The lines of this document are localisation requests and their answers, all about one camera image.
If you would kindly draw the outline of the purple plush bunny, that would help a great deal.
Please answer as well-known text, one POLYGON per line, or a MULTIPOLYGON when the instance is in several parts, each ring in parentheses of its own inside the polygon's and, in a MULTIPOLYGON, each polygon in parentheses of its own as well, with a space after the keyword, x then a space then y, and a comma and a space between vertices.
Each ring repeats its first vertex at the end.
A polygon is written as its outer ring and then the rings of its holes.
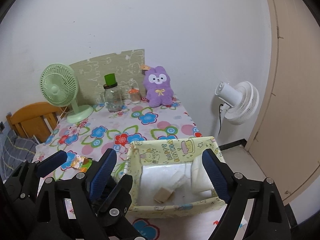
POLYGON ((174 91, 170 85, 170 77, 164 67, 148 67, 145 71, 143 85, 146 89, 146 99, 151 108, 172 104, 174 91))

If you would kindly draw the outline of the small cardboard piece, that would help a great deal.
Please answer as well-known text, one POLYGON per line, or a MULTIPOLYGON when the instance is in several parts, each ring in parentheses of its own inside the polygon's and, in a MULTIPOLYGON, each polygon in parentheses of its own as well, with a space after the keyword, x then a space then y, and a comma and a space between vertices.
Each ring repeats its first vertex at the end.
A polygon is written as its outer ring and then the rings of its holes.
POLYGON ((167 187, 161 187, 153 197, 153 200, 158 203, 165 203, 173 194, 174 190, 167 187))

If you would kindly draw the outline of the white folded cloth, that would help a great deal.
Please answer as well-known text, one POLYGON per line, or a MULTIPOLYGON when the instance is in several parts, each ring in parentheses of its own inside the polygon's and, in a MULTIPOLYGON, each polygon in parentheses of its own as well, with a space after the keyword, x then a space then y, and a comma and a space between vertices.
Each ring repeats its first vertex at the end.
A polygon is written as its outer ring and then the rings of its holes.
POLYGON ((143 166, 137 203, 155 206, 154 195, 161 187, 174 190, 164 205, 183 205, 205 200, 213 196, 212 191, 193 193, 191 189, 191 163, 143 166))

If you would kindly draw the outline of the white tissue roll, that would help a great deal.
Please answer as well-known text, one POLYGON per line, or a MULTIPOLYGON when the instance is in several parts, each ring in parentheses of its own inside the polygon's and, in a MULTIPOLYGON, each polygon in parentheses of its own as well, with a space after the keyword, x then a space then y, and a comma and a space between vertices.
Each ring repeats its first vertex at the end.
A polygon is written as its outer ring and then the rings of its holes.
POLYGON ((193 193, 212 191, 212 182, 202 163, 202 156, 197 156, 191 165, 191 189, 193 193))

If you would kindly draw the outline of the yellow patterned storage box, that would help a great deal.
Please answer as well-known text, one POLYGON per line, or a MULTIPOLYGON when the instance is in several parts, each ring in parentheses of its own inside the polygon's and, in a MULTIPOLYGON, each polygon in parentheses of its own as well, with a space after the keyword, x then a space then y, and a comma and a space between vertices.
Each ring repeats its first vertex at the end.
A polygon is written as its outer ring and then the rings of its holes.
POLYGON ((210 149, 224 162, 214 137, 134 141, 124 174, 131 175, 129 212, 149 218, 188 216, 225 205, 202 164, 210 149))

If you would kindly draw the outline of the white standing fan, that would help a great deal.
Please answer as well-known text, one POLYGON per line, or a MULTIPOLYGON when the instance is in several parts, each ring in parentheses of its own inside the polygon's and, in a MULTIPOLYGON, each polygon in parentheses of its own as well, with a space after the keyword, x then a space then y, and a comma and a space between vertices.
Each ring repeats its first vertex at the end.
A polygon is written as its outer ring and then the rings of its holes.
POLYGON ((215 96, 224 102, 222 116, 233 125, 241 125, 251 118, 259 104, 259 92, 248 81, 234 87, 221 82, 215 90, 215 96))

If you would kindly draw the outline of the beige door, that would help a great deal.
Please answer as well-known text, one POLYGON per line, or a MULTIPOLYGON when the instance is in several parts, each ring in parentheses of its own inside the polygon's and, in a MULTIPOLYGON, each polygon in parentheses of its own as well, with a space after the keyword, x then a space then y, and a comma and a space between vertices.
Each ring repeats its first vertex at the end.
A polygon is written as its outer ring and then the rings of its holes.
POLYGON ((319 176, 319 25, 303 0, 267 0, 271 63, 246 150, 285 204, 319 176))

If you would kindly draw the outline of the green desk fan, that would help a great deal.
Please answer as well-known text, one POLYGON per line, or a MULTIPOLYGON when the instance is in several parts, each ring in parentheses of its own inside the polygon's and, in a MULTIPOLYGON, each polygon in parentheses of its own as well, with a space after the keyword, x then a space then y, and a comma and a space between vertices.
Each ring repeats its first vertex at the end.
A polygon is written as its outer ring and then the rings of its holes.
POLYGON ((92 106, 77 103, 79 83, 70 66, 54 63, 46 67, 40 77, 40 90, 51 105, 71 106, 72 110, 67 114, 67 121, 71 124, 81 122, 93 113, 92 106))

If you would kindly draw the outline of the small toothpick jar orange lid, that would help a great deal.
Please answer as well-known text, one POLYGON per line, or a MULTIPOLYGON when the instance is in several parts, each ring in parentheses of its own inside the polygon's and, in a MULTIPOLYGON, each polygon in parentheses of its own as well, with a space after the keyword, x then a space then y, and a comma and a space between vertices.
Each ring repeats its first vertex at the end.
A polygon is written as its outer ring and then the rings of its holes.
POLYGON ((130 96, 130 100, 133 104, 137 104, 140 103, 141 101, 141 95, 140 95, 140 91, 139 89, 136 89, 134 87, 132 87, 129 90, 129 96, 130 96))

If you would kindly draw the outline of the beige patterned board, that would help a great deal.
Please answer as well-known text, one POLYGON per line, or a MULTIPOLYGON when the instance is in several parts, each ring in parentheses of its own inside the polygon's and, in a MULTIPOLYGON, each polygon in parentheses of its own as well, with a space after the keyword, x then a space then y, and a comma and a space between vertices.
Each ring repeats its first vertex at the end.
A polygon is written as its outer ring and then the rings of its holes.
POLYGON ((131 88, 138 89, 141 96, 145 96, 144 74, 140 68, 144 64, 144 49, 106 54, 71 64, 79 83, 77 103, 96 105, 102 102, 104 85, 115 82, 123 100, 130 98, 131 88))

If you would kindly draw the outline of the wooden chair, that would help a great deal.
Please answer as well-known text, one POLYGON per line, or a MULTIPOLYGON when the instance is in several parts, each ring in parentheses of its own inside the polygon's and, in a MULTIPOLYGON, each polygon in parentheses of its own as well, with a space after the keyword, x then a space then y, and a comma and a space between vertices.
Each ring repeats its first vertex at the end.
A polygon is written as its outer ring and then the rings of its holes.
POLYGON ((26 105, 14 114, 7 114, 7 122, 16 134, 25 139, 35 136, 40 142, 46 142, 54 128, 58 117, 64 117, 63 109, 47 102, 26 105))

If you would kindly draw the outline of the glass jar with green lid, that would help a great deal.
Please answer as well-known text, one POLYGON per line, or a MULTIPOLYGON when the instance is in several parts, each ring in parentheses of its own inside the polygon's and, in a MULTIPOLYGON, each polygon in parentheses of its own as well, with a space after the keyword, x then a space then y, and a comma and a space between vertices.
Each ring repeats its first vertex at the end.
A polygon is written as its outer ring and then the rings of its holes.
POLYGON ((121 98, 121 91, 116 81, 114 73, 107 74, 104 76, 105 84, 104 88, 104 100, 105 105, 109 112, 119 112, 122 110, 123 101, 121 98))

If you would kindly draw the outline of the floral tablecloth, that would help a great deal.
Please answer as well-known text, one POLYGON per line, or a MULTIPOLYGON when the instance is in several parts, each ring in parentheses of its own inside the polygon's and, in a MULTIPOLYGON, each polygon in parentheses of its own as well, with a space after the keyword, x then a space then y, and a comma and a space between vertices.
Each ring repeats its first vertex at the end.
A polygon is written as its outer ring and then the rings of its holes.
MULTIPOLYGON (((126 101, 123 109, 111 113, 103 104, 94 105, 93 113, 75 124, 63 119, 46 142, 36 147, 34 160, 43 160, 63 150, 67 161, 50 175, 56 179, 72 178, 79 170, 71 167, 76 155, 99 160, 109 148, 115 150, 117 163, 114 180, 124 175, 130 144, 134 141, 204 137, 180 100, 170 106, 151 108, 142 101, 126 101)), ((226 205, 218 210, 188 216, 149 218, 127 213, 128 220, 148 239, 208 239, 219 223, 226 205)))

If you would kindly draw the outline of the colourful tissue pack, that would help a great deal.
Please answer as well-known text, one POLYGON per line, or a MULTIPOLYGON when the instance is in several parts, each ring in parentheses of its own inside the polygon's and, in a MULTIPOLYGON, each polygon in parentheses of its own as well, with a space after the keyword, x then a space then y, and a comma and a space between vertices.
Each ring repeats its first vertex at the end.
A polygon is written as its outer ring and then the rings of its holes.
POLYGON ((79 170, 80 172, 86 173, 92 165, 92 162, 92 159, 76 155, 71 162, 71 167, 79 170))

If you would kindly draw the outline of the grey plaid bedding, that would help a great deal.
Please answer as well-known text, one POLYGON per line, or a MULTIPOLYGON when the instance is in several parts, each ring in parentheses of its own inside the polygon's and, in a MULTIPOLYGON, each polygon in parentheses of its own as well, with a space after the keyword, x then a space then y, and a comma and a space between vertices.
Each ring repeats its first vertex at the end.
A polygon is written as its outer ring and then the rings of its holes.
POLYGON ((7 180, 25 160, 31 162, 36 153, 37 141, 17 136, 10 130, 1 139, 1 179, 7 180))

